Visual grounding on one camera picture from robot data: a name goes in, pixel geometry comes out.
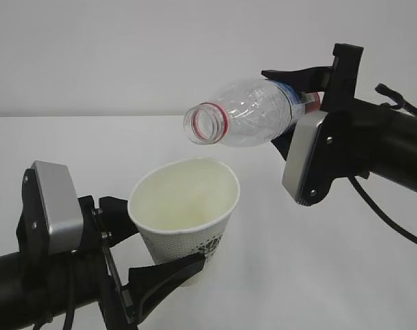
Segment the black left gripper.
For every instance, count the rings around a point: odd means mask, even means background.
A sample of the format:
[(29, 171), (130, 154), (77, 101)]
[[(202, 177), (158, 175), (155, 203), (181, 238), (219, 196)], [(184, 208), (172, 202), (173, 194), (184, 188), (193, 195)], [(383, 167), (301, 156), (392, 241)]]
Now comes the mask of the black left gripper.
[(80, 250), (93, 255), (98, 306), (107, 329), (137, 329), (134, 318), (149, 314), (177, 287), (201, 272), (205, 256), (196, 253), (174, 261), (132, 267), (123, 285), (111, 248), (139, 231), (128, 214), (128, 201), (92, 196), (78, 199), (84, 218)]

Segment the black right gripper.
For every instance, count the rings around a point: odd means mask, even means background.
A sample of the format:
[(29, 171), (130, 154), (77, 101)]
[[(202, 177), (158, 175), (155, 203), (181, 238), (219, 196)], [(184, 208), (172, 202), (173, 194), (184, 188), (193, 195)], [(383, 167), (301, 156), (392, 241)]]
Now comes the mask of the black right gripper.
[[(346, 108), (354, 99), (363, 47), (335, 43), (332, 67), (310, 67), (296, 71), (262, 70), (269, 79), (292, 87), (295, 91), (312, 93), (324, 91), (320, 109), (336, 112)], [(295, 129), (289, 129), (271, 140), (272, 145), (287, 161)]]

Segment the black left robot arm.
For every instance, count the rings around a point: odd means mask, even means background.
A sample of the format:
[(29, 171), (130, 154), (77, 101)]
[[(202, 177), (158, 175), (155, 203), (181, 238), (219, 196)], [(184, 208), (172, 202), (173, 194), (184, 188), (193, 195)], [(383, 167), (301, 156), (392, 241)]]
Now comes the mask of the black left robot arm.
[(107, 329), (136, 329), (178, 286), (198, 274), (205, 257), (131, 268), (121, 283), (111, 248), (137, 234), (127, 201), (78, 197), (66, 166), (35, 161), (23, 174), (19, 249), (0, 256), (0, 329), (40, 329), (77, 308), (98, 303)]

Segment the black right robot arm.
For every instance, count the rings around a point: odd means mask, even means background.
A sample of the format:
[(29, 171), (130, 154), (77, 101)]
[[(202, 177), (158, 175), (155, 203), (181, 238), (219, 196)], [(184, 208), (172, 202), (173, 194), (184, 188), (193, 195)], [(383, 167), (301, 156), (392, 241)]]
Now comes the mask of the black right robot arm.
[(323, 92), (318, 110), (273, 141), (285, 160), (282, 185), (300, 205), (312, 206), (343, 177), (382, 176), (417, 192), (417, 117), (355, 98), (363, 48), (337, 43), (328, 67), (263, 70), (296, 92)]

